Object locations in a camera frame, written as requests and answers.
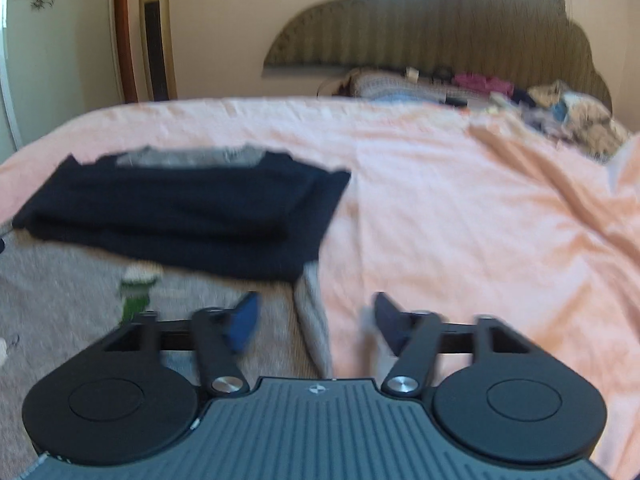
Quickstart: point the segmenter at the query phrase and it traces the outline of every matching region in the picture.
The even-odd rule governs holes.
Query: ribbed gray plate
[[[420,404],[370,380],[264,379],[212,403],[197,428],[147,460],[93,468],[48,457],[29,480],[602,480],[587,460],[548,471],[501,468],[444,439]]]

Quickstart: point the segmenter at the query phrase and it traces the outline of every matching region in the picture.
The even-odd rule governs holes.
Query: white object
[[[498,108],[510,110],[512,112],[516,112],[517,114],[520,113],[520,109],[515,104],[513,104],[511,99],[509,99],[506,95],[501,94],[500,92],[491,92],[489,94],[489,101],[497,105]]]
[[[125,283],[153,283],[162,277],[162,266],[154,262],[136,262],[125,270]]]
[[[0,368],[6,361],[6,341],[0,337]]]
[[[413,68],[411,66],[407,67],[406,72],[404,73],[404,78],[409,83],[417,83],[418,77],[420,76],[420,72],[417,68]]]

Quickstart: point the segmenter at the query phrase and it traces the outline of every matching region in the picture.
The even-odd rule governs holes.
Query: logo
[[[314,395],[324,394],[326,388],[322,386],[322,384],[314,384],[313,386],[309,386],[308,390]]]

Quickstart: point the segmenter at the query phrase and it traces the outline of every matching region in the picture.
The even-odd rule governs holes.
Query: wooden door frame
[[[136,79],[133,73],[133,60],[131,57],[129,7],[127,0],[113,0],[113,16],[124,102],[137,103],[138,91],[136,90]]]

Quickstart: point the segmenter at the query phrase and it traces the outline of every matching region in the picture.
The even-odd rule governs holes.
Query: pink clothing
[[[508,98],[513,96],[513,83],[497,77],[485,77],[480,74],[457,74],[453,81],[462,88],[481,94],[489,95],[491,92],[500,92]]]

